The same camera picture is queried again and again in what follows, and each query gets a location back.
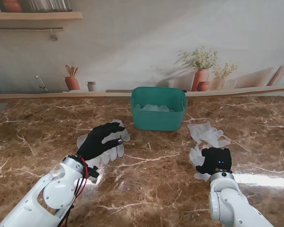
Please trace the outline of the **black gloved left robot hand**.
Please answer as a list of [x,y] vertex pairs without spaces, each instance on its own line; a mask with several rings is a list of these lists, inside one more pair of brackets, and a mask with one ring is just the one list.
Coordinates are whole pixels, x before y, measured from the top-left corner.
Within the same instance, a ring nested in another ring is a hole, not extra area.
[[122,139],[112,139],[105,143],[102,140],[111,133],[124,131],[125,127],[120,126],[119,122],[108,122],[94,128],[87,136],[85,141],[78,149],[76,155],[85,161],[94,159],[109,149],[115,148],[123,143]]

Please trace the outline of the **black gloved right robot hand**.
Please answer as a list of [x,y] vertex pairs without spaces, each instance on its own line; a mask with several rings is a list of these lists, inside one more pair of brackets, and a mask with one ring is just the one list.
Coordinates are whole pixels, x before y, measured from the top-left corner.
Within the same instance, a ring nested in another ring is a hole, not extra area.
[[205,148],[201,151],[204,162],[201,166],[196,166],[196,170],[201,174],[213,175],[218,172],[232,173],[232,159],[228,148]]

